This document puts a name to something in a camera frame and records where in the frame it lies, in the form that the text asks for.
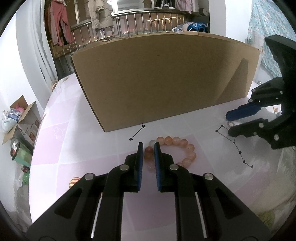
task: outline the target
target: pink bead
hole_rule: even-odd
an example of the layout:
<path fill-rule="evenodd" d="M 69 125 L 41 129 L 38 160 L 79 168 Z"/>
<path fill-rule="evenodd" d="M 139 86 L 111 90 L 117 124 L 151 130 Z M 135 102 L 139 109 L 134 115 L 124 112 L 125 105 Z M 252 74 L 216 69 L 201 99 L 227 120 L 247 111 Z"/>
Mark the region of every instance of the pink bead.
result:
<path fill-rule="evenodd" d="M 181 147 L 185 148 L 185 147 L 187 147 L 187 145 L 188 145 L 188 141 L 186 139 L 182 139 L 180 141 L 180 146 Z"/>
<path fill-rule="evenodd" d="M 192 144 L 189 144 L 189 145 L 187 145 L 187 147 L 186 147 L 186 151 L 187 152 L 192 152 L 192 151 L 194 151 L 194 145 L 192 145 Z"/>
<path fill-rule="evenodd" d="M 184 158 L 182 161 L 185 168 L 188 168 L 191 165 L 191 160 L 189 158 Z"/>
<path fill-rule="evenodd" d="M 173 143 L 173 139 L 172 139 L 171 137 L 166 137 L 166 138 L 165 138 L 165 143 L 166 143 L 167 145 L 171 145 L 171 144 Z"/>
<path fill-rule="evenodd" d="M 147 147 L 145 148 L 145 152 L 146 152 L 146 153 L 151 153 L 151 154 L 153 154 L 153 153 L 154 153 L 153 147 L 152 147 L 152 146 L 147 146 Z"/>
<path fill-rule="evenodd" d="M 146 161 L 152 161 L 153 160 L 153 155 L 151 153 L 149 153 L 149 152 L 145 152 L 144 159 Z"/>
<path fill-rule="evenodd" d="M 151 173 L 154 172 L 155 171 L 155 162 L 154 161 L 149 161 L 148 162 L 147 169 Z"/>
<path fill-rule="evenodd" d="M 180 144 L 180 141 L 181 141 L 181 139 L 179 137 L 174 137 L 173 138 L 173 144 L 176 145 L 176 146 Z"/>
<path fill-rule="evenodd" d="M 195 154 L 195 152 L 190 152 L 190 153 L 188 153 L 188 158 L 191 160 L 191 161 L 194 161 L 195 160 L 195 158 L 196 158 L 196 154 Z"/>
<path fill-rule="evenodd" d="M 176 164 L 177 164 L 177 165 L 179 165 L 179 166 L 182 166 L 182 167 L 184 167 L 184 165 L 183 165 L 183 163 L 182 163 L 182 162 L 177 162 Z"/>
<path fill-rule="evenodd" d="M 163 137 L 158 137 L 158 138 L 156 139 L 156 141 L 159 142 L 159 145 L 164 145 L 164 143 L 165 143 L 165 139 L 164 139 Z"/>

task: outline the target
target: white curtain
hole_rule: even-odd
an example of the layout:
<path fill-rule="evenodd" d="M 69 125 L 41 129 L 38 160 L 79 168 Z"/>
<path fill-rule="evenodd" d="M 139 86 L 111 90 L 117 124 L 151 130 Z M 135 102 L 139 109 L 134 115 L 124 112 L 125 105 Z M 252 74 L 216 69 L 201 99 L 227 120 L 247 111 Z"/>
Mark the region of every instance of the white curtain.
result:
<path fill-rule="evenodd" d="M 45 33 L 44 3 L 45 0 L 31 0 L 30 8 L 32 11 L 29 24 L 30 35 L 41 72 L 48 87 L 51 88 L 52 82 L 58 80 L 58 77 Z"/>

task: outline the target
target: blue floral fabric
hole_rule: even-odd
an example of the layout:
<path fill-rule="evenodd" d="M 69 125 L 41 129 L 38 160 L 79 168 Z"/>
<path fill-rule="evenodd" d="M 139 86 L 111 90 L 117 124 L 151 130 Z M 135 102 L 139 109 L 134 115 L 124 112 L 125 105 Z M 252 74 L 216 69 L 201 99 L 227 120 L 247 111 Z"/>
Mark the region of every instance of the blue floral fabric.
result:
<path fill-rule="evenodd" d="M 252 44 L 253 31 L 268 37 L 274 34 L 296 41 L 296 34 L 278 6 L 272 0 L 253 0 L 247 43 Z M 264 42 L 261 64 L 274 76 L 281 76 L 279 65 L 274 61 L 269 47 Z"/>

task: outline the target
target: metal railing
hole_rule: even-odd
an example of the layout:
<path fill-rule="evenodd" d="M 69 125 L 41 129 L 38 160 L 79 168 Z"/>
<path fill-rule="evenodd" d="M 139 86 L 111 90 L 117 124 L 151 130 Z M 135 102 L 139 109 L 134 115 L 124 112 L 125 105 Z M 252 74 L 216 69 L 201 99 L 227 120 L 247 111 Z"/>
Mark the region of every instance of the metal railing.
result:
<path fill-rule="evenodd" d="M 155 11 L 138 9 L 136 11 L 112 14 L 113 26 L 93 29 L 91 20 L 85 20 L 71 26 L 74 42 L 65 46 L 51 46 L 55 65 L 60 75 L 67 76 L 74 72 L 70 56 L 73 52 L 93 44 L 96 41 L 110 40 L 117 37 L 129 37 L 138 33 L 172 31 L 178 24 L 184 23 L 181 11 Z"/>

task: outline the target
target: pink garment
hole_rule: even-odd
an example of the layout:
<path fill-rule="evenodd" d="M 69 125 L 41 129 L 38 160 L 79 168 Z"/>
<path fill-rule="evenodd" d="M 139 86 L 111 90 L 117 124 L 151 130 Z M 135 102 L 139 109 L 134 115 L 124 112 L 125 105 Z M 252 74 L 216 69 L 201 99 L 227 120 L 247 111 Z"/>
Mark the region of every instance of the pink garment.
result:
<path fill-rule="evenodd" d="M 63 3 L 59 2 L 58 0 L 53 0 L 51 2 L 50 6 L 51 10 L 51 35 L 52 35 L 52 41 L 53 44 L 59 44 L 59 46 L 63 46 L 62 40 L 60 38 L 60 31 L 62 26 L 62 31 L 64 33 L 66 41 L 69 43 L 72 43 L 74 41 L 71 28 L 68 23 L 68 17 L 67 17 L 67 11 L 66 7 L 63 5 Z"/>
<path fill-rule="evenodd" d="M 192 11 L 192 3 L 190 0 L 176 0 L 175 8 L 180 11 L 187 11 L 191 13 Z"/>

